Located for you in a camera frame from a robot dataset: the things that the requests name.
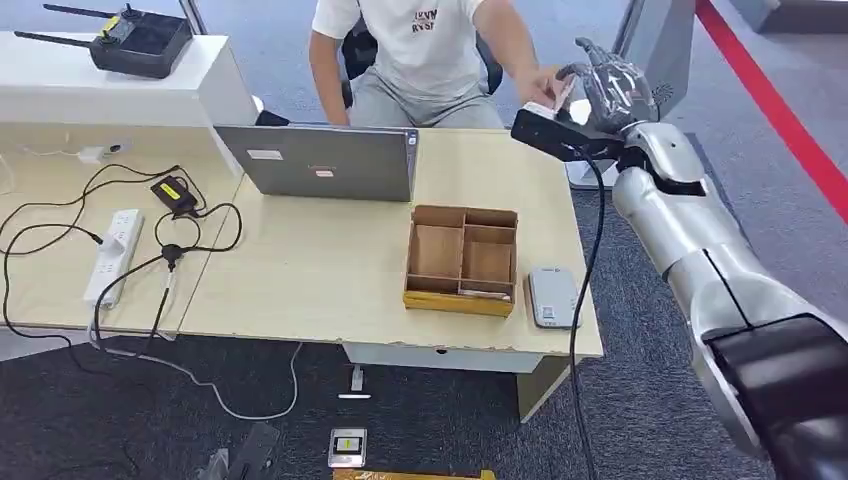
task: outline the red stripe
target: red stripe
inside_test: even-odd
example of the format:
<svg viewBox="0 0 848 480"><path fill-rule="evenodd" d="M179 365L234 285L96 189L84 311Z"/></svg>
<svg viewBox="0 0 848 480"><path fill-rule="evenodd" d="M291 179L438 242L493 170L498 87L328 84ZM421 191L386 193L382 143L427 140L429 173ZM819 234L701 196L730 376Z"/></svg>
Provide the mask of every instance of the red stripe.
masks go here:
<svg viewBox="0 0 848 480"><path fill-rule="evenodd" d="M742 85L798 163L848 223L848 180L783 100L710 0L698 0L698 18Z"/></svg>

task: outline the gray pants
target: gray pants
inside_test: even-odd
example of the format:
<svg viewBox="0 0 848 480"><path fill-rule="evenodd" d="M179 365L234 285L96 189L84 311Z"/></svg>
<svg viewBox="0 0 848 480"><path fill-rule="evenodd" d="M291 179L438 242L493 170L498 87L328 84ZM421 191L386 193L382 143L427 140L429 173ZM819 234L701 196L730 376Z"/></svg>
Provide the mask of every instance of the gray pants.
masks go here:
<svg viewBox="0 0 848 480"><path fill-rule="evenodd" d="M353 80L351 89L353 126L504 128L489 95L476 87L452 99L423 99L399 90L371 67Z"/></svg>

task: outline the white t-shirt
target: white t-shirt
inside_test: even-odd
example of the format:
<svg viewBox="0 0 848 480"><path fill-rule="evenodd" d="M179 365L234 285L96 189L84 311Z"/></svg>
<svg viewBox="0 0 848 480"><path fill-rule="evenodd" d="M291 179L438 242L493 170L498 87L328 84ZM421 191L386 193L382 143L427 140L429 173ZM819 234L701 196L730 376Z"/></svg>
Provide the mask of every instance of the white t-shirt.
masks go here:
<svg viewBox="0 0 848 480"><path fill-rule="evenodd" d="M416 97L458 97L480 80L471 19L484 0L318 0L312 29L342 39L360 12L379 50L375 68Z"/></svg>

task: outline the wooden organizer box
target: wooden organizer box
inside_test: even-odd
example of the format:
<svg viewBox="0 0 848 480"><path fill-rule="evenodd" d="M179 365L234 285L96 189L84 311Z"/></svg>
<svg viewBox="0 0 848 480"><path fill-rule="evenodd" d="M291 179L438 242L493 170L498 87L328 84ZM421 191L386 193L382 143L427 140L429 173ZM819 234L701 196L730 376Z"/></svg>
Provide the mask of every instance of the wooden organizer box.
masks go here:
<svg viewBox="0 0 848 480"><path fill-rule="evenodd" d="M407 308L507 317L515 304L518 214L419 205L412 212Z"/></svg>

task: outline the man's arm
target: man's arm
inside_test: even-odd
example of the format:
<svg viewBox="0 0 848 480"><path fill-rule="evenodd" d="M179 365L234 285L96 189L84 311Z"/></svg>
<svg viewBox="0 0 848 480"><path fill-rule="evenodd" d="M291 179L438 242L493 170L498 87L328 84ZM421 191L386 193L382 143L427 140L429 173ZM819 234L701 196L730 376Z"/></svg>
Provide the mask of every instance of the man's arm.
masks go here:
<svg viewBox="0 0 848 480"><path fill-rule="evenodd" d="M492 49L495 59L515 81L522 102L534 101L548 107L556 99L553 69L539 69L533 40L524 21L509 0L466 0L477 6L472 21Z"/></svg>
<svg viewBox="0 0 848 480"><path fill-rule="evenodd" d="M339 41L335 38L313 30L309 37L309 64L327 121L333 125L350 125L342 98L339 63L336 60L338 45Z"/></svg>

